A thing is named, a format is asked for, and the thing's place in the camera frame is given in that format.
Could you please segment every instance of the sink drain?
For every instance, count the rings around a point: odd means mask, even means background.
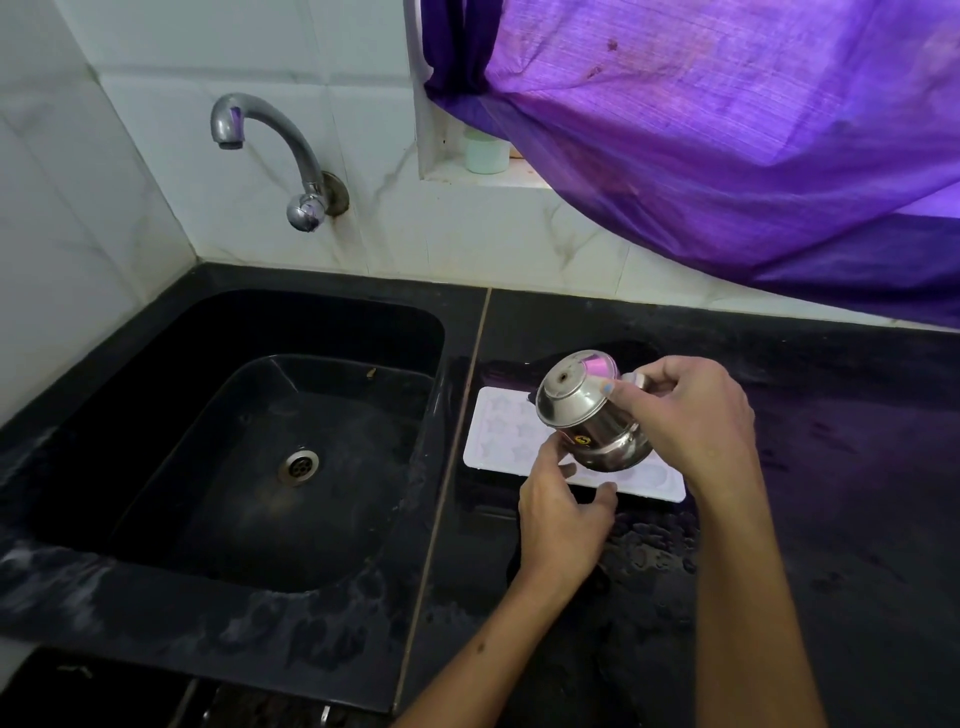
[[[302,449],[294,452],[280,464],[277,475],[281,483],[300,485],[304,480],[313,477],[319,468],[320,458],[317,453],[310,449]]]

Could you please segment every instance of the kitchen sink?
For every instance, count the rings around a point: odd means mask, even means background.
[[[40,541],[255,589],[360,572],[403,508],[444,328],[244,290],[194,304],[51,435]]]

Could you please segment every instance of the stainless steel pot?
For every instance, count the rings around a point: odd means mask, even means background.
[[[537,390],[540,419],[564,434],[578,463],[599,473],[627,470],[653,451],[640,424],[601,391],[605,379],[619,378],[608,354],[587,349],[558,362]],[[622,378],[644,390],[652,384],[644,375]]]

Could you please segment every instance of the ice cube tray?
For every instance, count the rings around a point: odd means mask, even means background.
[[[477,393],[477,405],[464,448],[464,464],[479,470],[529,475],[537,450],[552,431],[537,417],[537,410],[527,401],[526,392],[484,387]],[[568,455],[563,462],[572,461]],[[569,481],[590,488],[613,481],[618,493],[674,503],[686,497],[684,477],[655,452],[620,473],[597,473],[580,465]]]

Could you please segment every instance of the purple curtain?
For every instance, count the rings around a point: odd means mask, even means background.
[[[955,0],[420,0],[428,96],[723,279],[960,328]]]

